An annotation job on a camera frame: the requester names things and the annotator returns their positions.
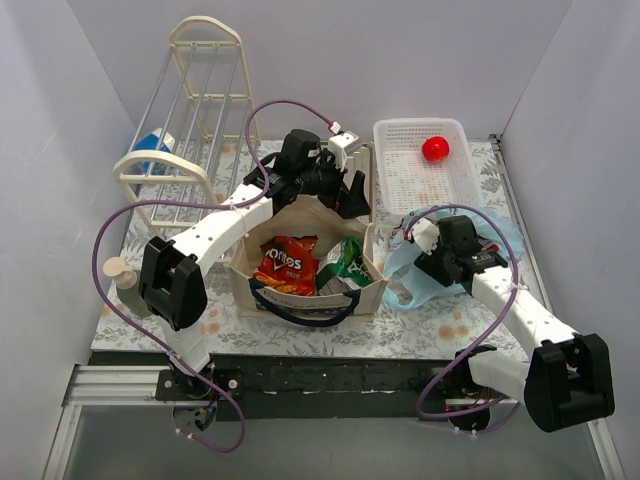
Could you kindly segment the red tomato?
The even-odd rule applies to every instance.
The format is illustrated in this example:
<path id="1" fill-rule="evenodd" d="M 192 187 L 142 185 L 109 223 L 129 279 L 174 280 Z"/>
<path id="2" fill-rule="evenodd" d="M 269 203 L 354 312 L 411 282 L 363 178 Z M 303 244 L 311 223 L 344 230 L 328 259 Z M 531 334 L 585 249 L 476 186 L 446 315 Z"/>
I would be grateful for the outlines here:
<path id="1" fill-rule="evenodd" d="M 448 158 L 450 146 L 444 137 L 433 136 L 423 143 L 421 153 L 427 162 L 439 163 Z"/>

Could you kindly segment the light blue plastic grocery bag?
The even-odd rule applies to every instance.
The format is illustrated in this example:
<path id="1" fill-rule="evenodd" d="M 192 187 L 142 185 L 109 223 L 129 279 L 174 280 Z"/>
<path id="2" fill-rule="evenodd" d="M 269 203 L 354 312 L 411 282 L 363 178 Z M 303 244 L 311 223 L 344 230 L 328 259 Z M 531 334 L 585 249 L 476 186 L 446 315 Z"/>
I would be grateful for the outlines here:
<path id="1" fill-rule="evenodd" d="M 390 239 L 390 251 L 386 256 L 383 269 L 383 276 L 389 279 L 383 295 L 384 303 L 388 308 L 402 311 L 413 310 L 433 298 L 453 296 L 464 292 L 461 285 L 454 284 L 449 287 L 440 285 L 414 266 L 414 261 L 422 251 L 418 245 L 404 239 L 404 230 L 413 217 L 421 215 L 425 211 L 427 208 L 422 208 L 404 216 Z M 465 209 L 443 209 L 432 213 L 428 219 L 436 221 L 454 214 L 468 216 L 473 221 L 477 233 L 483 238 L 482 242 L 492 243 L 503 258 L 507 261 L 510 260 L 505 243 L 487 220 L 477 212 Z"/>

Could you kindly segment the metal baking tray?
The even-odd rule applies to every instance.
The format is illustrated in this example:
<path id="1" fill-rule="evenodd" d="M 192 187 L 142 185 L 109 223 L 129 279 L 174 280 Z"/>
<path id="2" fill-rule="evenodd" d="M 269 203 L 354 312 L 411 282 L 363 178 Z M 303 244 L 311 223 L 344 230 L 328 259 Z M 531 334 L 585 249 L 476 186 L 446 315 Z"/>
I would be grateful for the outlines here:
<path id="1" fill-rule="evenodd" d="M 346 176 L 345 182 L 351 185 L 354 175 L 357 171 L 362 171 L 365 175 L 363 184 L 364 195 L 371 207 L 368 216 L 360 216 L 359 220 L 363 223 L 374 224 L 376 216 L 376 159 L 374 148 L 370 143 L 364 142 L 360 149 L 353 153 L 348 159 L 349 175 Z"/>

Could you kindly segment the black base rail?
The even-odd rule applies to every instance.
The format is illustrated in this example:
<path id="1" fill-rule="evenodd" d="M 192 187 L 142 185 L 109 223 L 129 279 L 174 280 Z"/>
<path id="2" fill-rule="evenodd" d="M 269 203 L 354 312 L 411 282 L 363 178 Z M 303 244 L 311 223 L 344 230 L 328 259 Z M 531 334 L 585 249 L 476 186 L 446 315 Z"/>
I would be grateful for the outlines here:
<path id="1" fill-rule="evenodd" d="M 203 373 L 247 419 L 414 417 L 445 360 L 222 354 Z"/>

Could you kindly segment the green snack bag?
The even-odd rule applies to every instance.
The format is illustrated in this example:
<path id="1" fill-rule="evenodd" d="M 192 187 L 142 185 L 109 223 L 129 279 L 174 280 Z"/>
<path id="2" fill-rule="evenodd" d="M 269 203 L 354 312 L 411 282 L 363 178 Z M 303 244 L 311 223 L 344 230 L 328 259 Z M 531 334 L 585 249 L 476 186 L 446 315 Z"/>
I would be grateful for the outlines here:
<path id="1" fill-rule="evenodd" d="M 374 282 L 364 263 L 362 242 L 350 236 L 337 243 L 319 263 L 315 276 L 318 295 L 358 290 Z"/>

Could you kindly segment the green soap dispenser bottle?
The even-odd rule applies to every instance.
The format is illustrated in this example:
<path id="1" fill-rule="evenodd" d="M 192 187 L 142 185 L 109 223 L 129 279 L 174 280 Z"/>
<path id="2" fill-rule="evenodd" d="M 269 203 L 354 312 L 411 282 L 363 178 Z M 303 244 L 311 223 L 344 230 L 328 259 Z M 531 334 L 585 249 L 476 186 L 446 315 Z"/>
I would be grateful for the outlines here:
<path id="1" fill-rule="evenodd" d="M 111 257 L 103 264 L 103 273 L 116 285 L 118 299 L 139 318 L 151 316 L 146 302 L 139 294 L 140 271 L 121 257 Z"/>

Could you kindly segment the orange Doritos chip bag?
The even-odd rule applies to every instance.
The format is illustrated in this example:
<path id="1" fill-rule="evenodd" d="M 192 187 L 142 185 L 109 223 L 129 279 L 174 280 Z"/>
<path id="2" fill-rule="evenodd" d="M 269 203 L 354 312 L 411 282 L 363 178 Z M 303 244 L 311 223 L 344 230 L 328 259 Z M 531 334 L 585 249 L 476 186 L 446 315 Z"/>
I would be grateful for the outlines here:
<path id="1" fill-rule="evenodd" d="M 319 261 L 312 255 L 316 236 L 276 236 L 260 246 L 262 262 L 253 278 L 284 294 L 312 296 Z"/>

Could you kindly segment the cream shoe rack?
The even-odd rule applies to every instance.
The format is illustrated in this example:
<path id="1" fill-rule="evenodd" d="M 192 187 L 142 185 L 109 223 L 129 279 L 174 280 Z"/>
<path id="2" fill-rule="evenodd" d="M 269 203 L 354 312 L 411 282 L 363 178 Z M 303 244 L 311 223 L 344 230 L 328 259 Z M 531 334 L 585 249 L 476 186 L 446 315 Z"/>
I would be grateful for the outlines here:
<path id="1" fill-rule="evenodd" d="M 214 178 L 226 143 L 240 154 L 260 132 L 247 119 L 254 108 L 252 88 L 240 35 L 223 22 L 189 16 L 170 33 L 168 51 L 125 155 L 113 176 L 150 235 L 168 238 L 192 227 L 205 205 L 221 203 L 235 190 L 237 167 L 229 190 L 218 198 Z M 171 153 L 134 151 L 138 140 L 156 128 L 160 139 L 175 139 Z M 167 166 L 164 175 L 145 174 L 141 164 Z"/>

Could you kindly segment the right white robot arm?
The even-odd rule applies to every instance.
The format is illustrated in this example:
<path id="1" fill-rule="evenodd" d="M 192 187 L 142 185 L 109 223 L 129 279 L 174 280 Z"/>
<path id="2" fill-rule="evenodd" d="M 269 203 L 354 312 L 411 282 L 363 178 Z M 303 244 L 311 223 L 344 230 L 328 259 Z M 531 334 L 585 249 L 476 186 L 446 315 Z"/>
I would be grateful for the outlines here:
<path id="1" fill-rule="evenodd" d="M 464 215 L 410 223 L 407 239 L 421 255 L 415 266 L 443 286 L 458 284 L 505 326 L 526 352 L 519 362 L 475 342 L 444 369 L 464 397 L 485 390 L 524 405 L 544 432 L 606 418 L 615 410 L 609 349 L 597 334 L 582 335 L 518 285 L 515 269 L 483 247 Z"/>

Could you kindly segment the beige canvas tote bag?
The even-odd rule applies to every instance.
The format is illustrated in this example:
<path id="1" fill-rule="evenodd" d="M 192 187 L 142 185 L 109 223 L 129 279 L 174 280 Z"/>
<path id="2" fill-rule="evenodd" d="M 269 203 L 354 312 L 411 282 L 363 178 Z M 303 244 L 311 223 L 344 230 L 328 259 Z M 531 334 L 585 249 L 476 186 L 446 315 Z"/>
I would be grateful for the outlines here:
<path id="1" fill-rule="evenodd" d="M 379 309 L 388 280 L 373 263 L 373 225 L 359 219 L 345 220 L 314 197 L 301 195 L 274 218 L 254 228 L 240 241 L 226 265 L 231 291 L 240 316 L 290 316 L 313 327 L 337 318 L 370 322 Z M 322 260 L 339 241 L 354 236 L 362 242 L 363 263 L 373 283 L 351 292 L 332 295 L 297 296 L 270 287 L 252 286 L 253 274 L 261 264 L 260 246 L 277 235 L 317 236 L 312 251 Z"/>

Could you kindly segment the white plastic basket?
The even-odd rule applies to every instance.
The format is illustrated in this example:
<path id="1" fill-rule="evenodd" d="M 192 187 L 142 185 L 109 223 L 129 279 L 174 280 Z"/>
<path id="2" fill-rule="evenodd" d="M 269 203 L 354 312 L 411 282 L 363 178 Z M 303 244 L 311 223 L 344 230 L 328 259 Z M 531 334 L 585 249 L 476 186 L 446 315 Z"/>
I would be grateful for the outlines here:
<path id="1" fill-rule="evenodd" d="M 434 136 L 450 147 L 447 158 L 431 164 L 422 145 Z M 483 204 L 479 179 L 465 131 L 451 118 L 396 118 L 373 126 L 382 202 L 397 215 L 440 204 Z"/>

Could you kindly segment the blue white carton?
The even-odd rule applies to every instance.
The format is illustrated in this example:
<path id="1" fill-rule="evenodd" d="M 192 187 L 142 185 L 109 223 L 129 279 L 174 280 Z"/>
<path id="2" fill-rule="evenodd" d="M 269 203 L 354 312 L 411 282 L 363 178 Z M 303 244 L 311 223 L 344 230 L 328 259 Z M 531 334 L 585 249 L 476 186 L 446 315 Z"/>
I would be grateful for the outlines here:
<path id="1" fill-rule="evenodd" d="M 164 133 L 163 139 L 160 139 L 162 133 L 161 128 L 156 128 L 146 136 L 137 141 L 134 146 L 134 151 L 139 150 L 159 150 L 165 153 L 171 153 L 174 149 L 175 139 L 168 133 Z M 150 175 L 164 175 L 167 170 L 167 166 L 163 163 L 145 161 L 141 164 L 141 170 L 145 174 Z"/>

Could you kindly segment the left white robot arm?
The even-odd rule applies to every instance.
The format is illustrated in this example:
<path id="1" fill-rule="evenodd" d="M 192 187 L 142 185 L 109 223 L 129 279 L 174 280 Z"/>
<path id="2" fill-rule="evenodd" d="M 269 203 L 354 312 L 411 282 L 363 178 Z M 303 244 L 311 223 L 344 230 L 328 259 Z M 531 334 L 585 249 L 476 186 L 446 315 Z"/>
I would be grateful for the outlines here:
<path id="1" fill-rule="evenodd" d="M 365 175 L 346 184 L 346 160 L 360 147 L 352 132 L 326 143 L 294 129 L 280 151 L 258 161 L 237 189 L 212 213 L 169 240 L 152 238 L 143 255 L 139 293 L 161 317 L 170 364 L 180 371 L 178 387 L 193 400 L 213 386 L 203 334 L 197 325 L 207 306 L 204 278 L 214 262 L 253 228 L 277 215 L 298 196 L 316 197 L 344 219 L 371 212 L 364 194 Z"/>

